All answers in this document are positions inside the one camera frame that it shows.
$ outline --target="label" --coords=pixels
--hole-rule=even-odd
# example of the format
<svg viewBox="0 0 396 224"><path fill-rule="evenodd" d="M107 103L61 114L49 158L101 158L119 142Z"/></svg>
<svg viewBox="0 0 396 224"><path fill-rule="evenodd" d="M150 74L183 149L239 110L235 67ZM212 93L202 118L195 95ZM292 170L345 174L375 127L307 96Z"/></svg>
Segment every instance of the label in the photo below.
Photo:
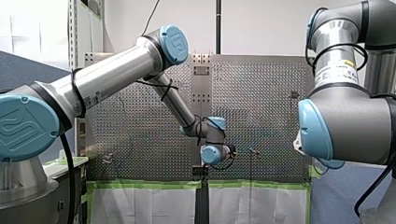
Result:
<svg viewBox="0 0 396 224"><path fill-rule="evenodd" d="M359 84L356 65L348 60L331 62L320 69L315 76L315 87L336 82Z"/></svg>
<svg viewBox="0 0 396 224"><path fill-rule="evenodd" d="M305 155L305 153L302 151L301 133L300 133L300 131L297 133L296 140L294 140L294 142L293 142L293 146L294 146L294 149L296 151L298 151L299 153Z"/></svg>

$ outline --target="silver arm segment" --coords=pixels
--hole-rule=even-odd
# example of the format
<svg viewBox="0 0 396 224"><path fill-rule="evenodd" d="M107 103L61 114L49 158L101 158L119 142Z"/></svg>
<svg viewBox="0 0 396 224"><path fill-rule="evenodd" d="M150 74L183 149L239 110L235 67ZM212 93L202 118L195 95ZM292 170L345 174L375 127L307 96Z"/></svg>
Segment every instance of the silver arm segment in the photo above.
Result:
<svg viewBox="0 0 396 224"><path fill-rule="evenodd" d="M202 148L201 153L204 154L202 160L208 164L216 164L224 161L233 153L229 146L224 145L224 130L219 129L219 126L211 122L213 120L199 120L195 117L186 103L183 101L178 91L169 89L171 85L170 78L165 74L159 74L148 81L151 84L160 87L154 87L154 90L163 97L163 102L175 116L180 123L183 133L189 137L205 138L205 147Z"/></svg>
<svg viewBox="0 0 396 224"><path fill-rule="evenodd" d="M74 118L82 113L84 105L86 109L90 109L143 78L157 86L154 87L155 91L163 97L164 103L182 126L184 134L205 138L207 145L221 155L221 160L216 160L217 163L225 160L228 155L228 148L223 145L224 130L220 130L219 126L209 125L208 121L196 119L178 91L168 90L170 79L163 73L166 68L183 63L187 58L187 40L178 28L168 26L138 37L136 46L131 49L77 71L75 84L83 104L78 99L76 89L72 87L71 75L52 83L36 82L30 86L22 86L10 94L34 96L52 107L61 121L61 130L57 133L59 135L72 127Z"/></svg>

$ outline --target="perforated metal panel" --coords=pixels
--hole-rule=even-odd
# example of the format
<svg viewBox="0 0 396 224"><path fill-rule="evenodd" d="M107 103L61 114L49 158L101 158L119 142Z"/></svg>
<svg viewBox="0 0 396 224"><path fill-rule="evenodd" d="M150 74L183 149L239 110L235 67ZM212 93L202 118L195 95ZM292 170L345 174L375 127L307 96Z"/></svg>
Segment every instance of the perforated metal panel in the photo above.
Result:
<svg viewBox="0 0 396 224"><path fill-rule="evenodd" d="M106 56L88 54L87 61ZM194 67L202 65L193 57L166 73L192 113L227 119L226 142L236 145L238 156L230 169L211 170L210 178L309 181L310 160L292 150L297 104L310 89L304 58L206 57L210 72L205 76L194 74ZM290 97L292 91L299 97ZM209 97L210 103L199 94ZM177 120L156 92L137 83L88 112L86 141L92 158L89 179L191 180L192 161L199 156L196 140L180 134ZM252 156L251 149L261 157Z"/></svg>
<svg viewBox="0 0 396 224"><path fill-rule="evenodd" d="M309 161L292 150L306 75L301 57L213 56L212 114L226 118L226 142L238 155L226 172L212 170L212 178L302 182L308 177Z"/></svg>
<svg viewBox="0 0 396 224"><path fill-rule="evenodd" d="M188 63L166 71L188 105L190 73ZM191 140L180 133L177 120L150 86L135 83L96 106L90 116L96 153L90 179L191 179Z"/></svg>

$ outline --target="metal frame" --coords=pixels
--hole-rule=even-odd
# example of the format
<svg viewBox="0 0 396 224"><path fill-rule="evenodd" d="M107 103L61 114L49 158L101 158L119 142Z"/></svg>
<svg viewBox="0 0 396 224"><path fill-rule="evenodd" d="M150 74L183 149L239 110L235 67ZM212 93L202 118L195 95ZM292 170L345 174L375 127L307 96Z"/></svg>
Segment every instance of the metal frame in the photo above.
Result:
<svg viewBox="0 0 396 224"><path fill-rule="evenodd" d="M90 65L92 63L98 62L100 60L103 60L105 57L108 57L111 54L104 54L104 53L87 53L85 54L85 63L86 65ZM217 90L212 90L212 88L216 88L216 85L219 85L219 82L216 80L217 73L219 72L218 70L220 68L225 68L226 65L221 64L221 63L226 63L226 64L233 64L233 63L238 63L242 64L241 66L249 66L250 64L253 66L261 66L261 71L260 72L274 72L274 76L279 76L279 69L284 69L285 75L289 75L289 79L281 78L280 80L286 82L288 87L293 87L296 81L299 81L299 86L295 87L296 91L299 93L299 99L302 99L311 89L313 86L313 78L312 75L310 74L310 69L308 66L305 65L305 61L303 57L283 57L283 56L232 56L232 55L210 55L210 54L193 54L190 56L189 60L185 63L185 66L188 66L190 68L190 76L191 76L191 83L188 83L188 85L191 86L190 89L190 97L188 99L188 105L191 107L192 113L195 115L198 115L200 117L207 117L210 115L217 115L213 114L215 112L214 106L217 106L214 104L214 99L216 100L216 94ZM289 68L298 68L298 71L289 71ZM170 73L175 72L178 69L178 67L173 67L170 70ZM298 99L291 99L290 101L292 102L292 107L294 109L297 108L297 103ZM94 125L94 110L89 110L87 113L87 119L86 119L86 143L87 143L87 153L86 155L90 156L90 152L95 152L95 149L97 145L94 143L93 136L94 133L92 131L92 126ZM230 131L233 131L233 119L229 119L228 123L231 125ZM291 133L288 135L288 141L290 140L290 150L292 149L292 140L294 140L294 131L295 134L297 134L297 112L295 113L295 117L293 117L293 123L295 126L293 126L293 130L290 130ZM274 138L273 141L281 141L280 138ZM187 145L190 146L190 159L191 159L191 165L199 165L201 164L200 160L200 148L196 145L196 139L190 139L189 140L190 144ZM291 152L291 158L281 158L276 155L276 153L273 155L273 159L277 161L276 164L274 164L273 167L269 166L264 166L267 167L266 170L263 170L263 162L259 161L254 157L254 161L247 161L247 158L251 158L249 154L246 153L246 151L240 152L240 158L239 160L242 160L243 158L243 163L244 165L241 166L235 166L234 168L230 168L230 170L223 171L223 172L217 172L217 171L210 171L210 178L211 179L257 179L257 180L270 180L270 181L277 181L277 182L288 182L288 183L302 183L302 182L310 182L310 177L309 177L309 172L308 172L308 165L311 164L311 160L309 158L300 158L298 159L299 155L294 155ZM262 156L266 156L266 152L262 151ZM106 160L110 158L112 160L112 155L102 155L102 157L105 157ZM279 160L284 160L288 161L289 159L294 160L291 161L292 164L295 162L300 162L301 163L301 168L300 171L298 171L298 174L294 175L287 175L288 168L284 168L284 170L278 170L278 172L286 172L283 175L276 175L276 171L274 175L271 175L272 170L279 169ZM105 161L98 161L99 163L96 163L96 166L101 166L101 163L103 166L106 166ZM248 167L253 167L253 174L252 176L249 176L247 173ZM168 176L168 177L161 177L161 176L155 176L155 177L150 177L148 175L147 178L145 179L151 179L151 180L162 180L162 181L167 181L167 180L190 180L192 179L191 172L185 176L185 177L177 177L177 176ZM121 178L134 178L133 176L121 176Z"/></svg>

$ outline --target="wire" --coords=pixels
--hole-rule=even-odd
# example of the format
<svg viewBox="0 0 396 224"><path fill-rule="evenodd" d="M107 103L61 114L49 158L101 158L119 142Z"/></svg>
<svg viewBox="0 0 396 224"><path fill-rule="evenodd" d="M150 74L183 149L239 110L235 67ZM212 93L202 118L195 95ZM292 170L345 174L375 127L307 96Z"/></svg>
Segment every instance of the wire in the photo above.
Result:
<svg viewBox="0 0 396 224"><path fill-rule="evenodd" d="M312 164L312 167L314 168L315 173L317 173L317 175L326 175L327 172L329 172L329 167L326 167L326 170L324 170L323 172L320 172L318 170L318 167L314 164Z"/></svg>
<svg viewBox="0 0 396 224"><path fill-rule="evenodd" d="M69 215L67 219L68 224L74 223L75 218L75 203L76 203L76 177L74 172L73 156L70 150L69 143L67 142L66 135L61 134L61 142L64 146L64 154L67 160L67 169L69 174Z"/></svg>
<svg viewBox="0 0 396 224"><path fill-rule="evenodd" d="M158 4L160 3L160 0L157 1L157 3L154 6L154 9L152 9L151 15L148 17L148 22L146 23L145 30L143 31L142 35L144 35L149 28L149 22L151 21L152 16L154 15L155 10L157 9Z"/></svg>
<svg viewBox="0 0 396 224"><path fill-rule="evenodd" d="M315 58L315 60L311 63L311 61L309 60L308 57L308 49L309 49L309 43L311 41L312 38L312 34L313 34L313 24L317 18L317 16L319 15L320 12L327 10L326 7L320 7L318 8L315 13L313 14L311 21L308 24L308 32L307 32L307 39L306 39L306 43L305 43L305 60L306 63L308 63L309 66L312 67L312 75L315 76L316 74L316 66L318 63L318 59L325 54L326 52L328 52L330 49L336 48L336 47L340 47L340 46L350 46L350 47L354 47L354 49L358 49L357 52L364 58L363 63L361 64L361 66L358 68L358 71L360 71L366 64L369 58L369 55L367 54L367 51L360 45L356 44L356 43L340 43L340 44L335 44L332 46L327 47L326 49L323 49Z"/></svg>
<svg viewBox="0 0 396 224"><path fill-rule="evenodd" d="M393 166L395 165L395 160L393 159L392 162L389 163L387 168L382 172L382 174L375 180L375 182L368 188L358 199L355 203L354 211L356 216L360 217L361 213L359 212L359 207L361 204L367 199L367 197L378 187L378 185L387 177L389 172L392 170Z"/></svg>
<svg viewBox="0 0 396 224"><path fill-rule="evenodd" d="M396 100L396 95L393 93L380 93L377 95L371 96L371 98L381 98L381 97L391 97L393 100ZM375 182L368 188L358 199L358 201L355 203L354 206L354 211L356 216L360 217L361 213L359 212L359 208L361 204L367 199L368 196L370 196L371 193L378 187L378 185L385 179L385 177L389 174L389 172L392 170L392 168L396 165L396 154L395 154L395 149L392 149L392 154L390 156L387 168L381 173L381 175L375 180Z"/></svg>
<svg viewBox="0 0 396 224"><path fill-rule="evenodd" d="M215 165L210 165L210 167L212 167L214 170L217 170L217 171L227 170L228 168L230 168L233 165L233 162L235 161L235 156L230 154L230 159L228 159L228 160L231 160L231 161L225 167L217 167Z"/></svg>
<svg viewBox="0 0 396 224"><path fill-rule="evenodd" d="M7 93L9 91L12 91L12 89L3 89L3 90L0 90L0 94Z"/></svg>
<svg viewBox="0 0 396 224"><path fill-rule="evenodd" d="M166 89L165 93L163 94L163 96L161 97L161 101L163 101L163 99L164 99L165 96L168 94L168 92L170 91L170 89L174 89L174 90L177 90L177 91L178 91L178 87L172 86L172 83L173 83L172 78L170 78L169 85L166 85L166 86L165 86L165 85L152 84L152 83L144 82L144 81L136 81L136 82L137 82L137 83L140 83L140 84L143 84L143 85L148 85L148 86L151 86L151 87L166 87L167 89Z"/></svg>
<svg viewBox="0 0 396 224"><path fill-rule="evenodd" d="M202 122L201 122L201 117L199 117L198 115L194 115L195 116L195 120L196 118L198 118L198 124L195 126L195 132L197 133L198 137L197 137L197 146L200 146L201 144L201 139L202 139Z"/></svg>
<svg viewBox="0 0 396 224"><path fill-rule="evenodd" d="M78 118L84 119L85 118L85 113L87 112L87 107L85 106L84 99L81 96L81 93L79 92L77 85L76 85L76 73L81 70L82 68L76 68L75 70L72 71L72 90L73 93L77 96L79 103L81 104L81 113L78 115Z"/></svg>
<svg viewBox="0 0 396 224"><path fill-rule="evenodd" d="M333 48L336 48L336 47L341 47L341 46L350 46L350 47L354 47L355 49L358 49L358 50L361 51L361 52L360 52L360 55L363 55L364 61L363 61L363 63L361 64L361 66L358 67L358 71L360 71L360 70L367 64L367 61L368 61L368 59L369 59L369 55L368 55L367 51L364 49L364 47L362 47L362 46L360 46L360 45L358 45L358 44L356 44L356 43L339 43L339 44L331 45L331 46L329 46L329 47L323 49L323 50L317 55L317 57L315 58L315 60L312 62L312 74L313 74L314 76L315 76L315 73L316 73L315 70L316 70L317 63L318 63L319 58L320 58L321 56L323 56L323 54L325 54L326 52L328 52L330 49L333 49Z"/></svg>
<svg viewBox="0 0 396 224"><path fill-rule="evenodd" d="M312 67L312 63L309 61L309 57L308 57L308 47L309 47L309 41L311 41L311 37L312 37L312 25L315 22L315 19L317 18L317 16L319 15L320 12L327 10L326 7L320 7L318 8L315 13L312 15L311 21L308 24L308 36L306 37L306 43L305 43L305 60L308 63L309 66Z"/></svg>

